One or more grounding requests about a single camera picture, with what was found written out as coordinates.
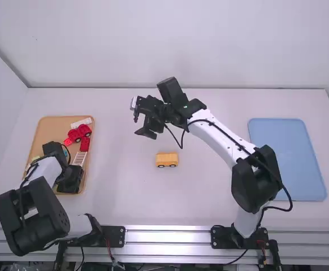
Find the metal rail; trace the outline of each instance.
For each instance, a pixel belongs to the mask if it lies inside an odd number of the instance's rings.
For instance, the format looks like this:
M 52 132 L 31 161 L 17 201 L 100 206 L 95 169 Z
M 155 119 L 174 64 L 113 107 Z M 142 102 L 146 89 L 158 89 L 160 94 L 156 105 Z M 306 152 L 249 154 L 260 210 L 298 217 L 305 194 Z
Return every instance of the metal rail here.
M 237 258 L 240 250 L 214 250 L 210 245 L 210 228 L 205 226 L 126 226 L 125 246 L 112 253 L 127 263 L 212 263 L 225 264 Z M 329 231 L 269 230 L 269 238 L 279 243 L 283 264 L 329 265 Z M 84 248 L 85 261 L 110 262 L 105 248 Z M 0 229 L 0 261 L 54 261 L 57 247 L 47 251 L 15 256 Z M 248 251 L 239 260 L 256 264 L 258 251 Z M 66 261 L 81 261 L 80 248 L 68 248 Z

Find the cork board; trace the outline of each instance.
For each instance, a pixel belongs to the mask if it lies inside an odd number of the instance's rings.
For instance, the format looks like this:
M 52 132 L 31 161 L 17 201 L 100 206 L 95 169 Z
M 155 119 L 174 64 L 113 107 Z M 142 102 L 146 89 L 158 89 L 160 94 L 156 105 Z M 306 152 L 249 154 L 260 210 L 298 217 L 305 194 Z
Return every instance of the cork board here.
M 83 164 L 84 174 L 80 182 L 79 192 L 78 194 L 66 194 L 57 192 L 57 186 L 53 187 L 53 191 L 57 195 L 79 195 L 85 189 L 86 183 L 86 175 L 89 170 L 89 158 L 90 158 L 90 149 L 92 148 L 92 141 L 94 135 L 94 118 L 91 116 L 48 116 L 43 117 L 36 128 L 36 132 L 34 135 L 33 143 L 31 145 L 31 150 L 28 156 L 27 164 L 30 164 L 32 159 L 36 156 L 43 156 L 44 153 L 42 151 L 42 145 L 48 143 L 50 141 L 56 141 L 63 143 L 63 141 L 68 137 L 68 132 L 71 130 L 71 124 L 80 120 L 84 120 L 86 118 L 91 118 L 92 123 L 88 124 L 88 126 L 92 130 L 92 135 L 90 136 L 90 145 L 89 151 L 86 154 L 86 158 Z M 68 146 L 68 150 L 71 154 L 71 162 L 74 161 L 76 153 L 79 151 L 80 142 L 73 143 Z

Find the blue mat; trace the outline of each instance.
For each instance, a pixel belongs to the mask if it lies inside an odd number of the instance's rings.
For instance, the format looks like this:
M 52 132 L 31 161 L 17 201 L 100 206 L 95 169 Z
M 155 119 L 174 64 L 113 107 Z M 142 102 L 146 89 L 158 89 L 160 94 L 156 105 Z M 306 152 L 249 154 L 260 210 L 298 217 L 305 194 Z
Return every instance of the blue mat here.
M 323 201 L 327 191 L 305 124 L 299 119 L 251 119 L 251 142 L 276 153 L 283 183 L 293 200 Z M 288 200 L 280 190 L 275 200 Z

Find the yellow toy car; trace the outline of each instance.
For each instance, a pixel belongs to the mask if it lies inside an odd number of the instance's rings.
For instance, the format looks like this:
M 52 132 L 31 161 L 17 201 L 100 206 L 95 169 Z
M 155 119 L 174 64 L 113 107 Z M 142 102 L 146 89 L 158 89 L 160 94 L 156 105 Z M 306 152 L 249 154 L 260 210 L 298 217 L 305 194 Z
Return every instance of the yellow toy car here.
M 177 152 L 159 152 L 155 156 L 155 165 L 158 168 L 164 167 L 177 167 L 178 166 L 178 153 Z

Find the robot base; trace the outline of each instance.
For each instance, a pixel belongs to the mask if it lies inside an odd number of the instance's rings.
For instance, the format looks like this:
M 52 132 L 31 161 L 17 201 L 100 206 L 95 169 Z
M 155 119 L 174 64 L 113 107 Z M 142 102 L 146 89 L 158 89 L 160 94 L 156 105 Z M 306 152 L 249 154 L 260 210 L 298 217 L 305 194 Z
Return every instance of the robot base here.
M 108 240 L 110 247 L 124 247 L 125 241 L 125 227 L 123 226 L 101 226 L 104 237 Z M 98 240 L 97 236 L 87 238 L 81 242 L 83 247 L 107 247 L 107 243 L 104 239 Z M 68 243 L 68 247 L 77 247 L 78 244 Z
M 257 229 L 249 238 L 243 238 L 233 227 L 215 225 L 211 228 L 211 246 L 215 250 L 269 248 L 266 228 Z

